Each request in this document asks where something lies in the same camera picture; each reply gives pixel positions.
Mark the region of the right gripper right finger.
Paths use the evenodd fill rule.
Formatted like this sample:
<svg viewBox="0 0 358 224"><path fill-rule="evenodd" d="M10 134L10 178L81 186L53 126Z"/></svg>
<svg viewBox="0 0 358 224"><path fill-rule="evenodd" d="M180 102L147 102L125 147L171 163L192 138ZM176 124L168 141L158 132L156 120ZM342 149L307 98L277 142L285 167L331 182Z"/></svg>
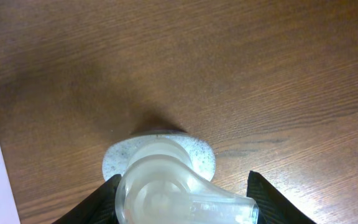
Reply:
<svg viewBox="0 0 358 224"><path fill-rule="evenodd" d="M257 224L316 224L258 172L249 172L246 196L259 208Z"/></svg>

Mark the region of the clear pump soap bottle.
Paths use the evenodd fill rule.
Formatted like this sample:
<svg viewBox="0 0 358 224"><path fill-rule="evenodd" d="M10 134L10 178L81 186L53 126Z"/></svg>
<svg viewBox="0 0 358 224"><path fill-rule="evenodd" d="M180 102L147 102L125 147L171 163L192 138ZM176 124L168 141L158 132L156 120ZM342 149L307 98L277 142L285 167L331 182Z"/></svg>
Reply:
<svg viewBox="0 0 358 224"><path fill-rule="evenodd" d="M108 148L102 173L119 174L115 212L119 223L257 223L252 198L211 183L212 147L174 130L148 131Z"/></svg>

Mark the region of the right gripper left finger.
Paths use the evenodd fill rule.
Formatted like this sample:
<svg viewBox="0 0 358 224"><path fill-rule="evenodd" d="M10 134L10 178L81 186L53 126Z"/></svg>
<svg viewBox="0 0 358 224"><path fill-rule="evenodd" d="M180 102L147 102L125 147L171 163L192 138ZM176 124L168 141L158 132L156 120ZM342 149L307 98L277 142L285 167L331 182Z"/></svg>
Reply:
<svg viewBox="0 0 358 224"><path fill-rule="evenodd" d="M115 196L121 181L116 174L53 224L119 224Z"/></svg>

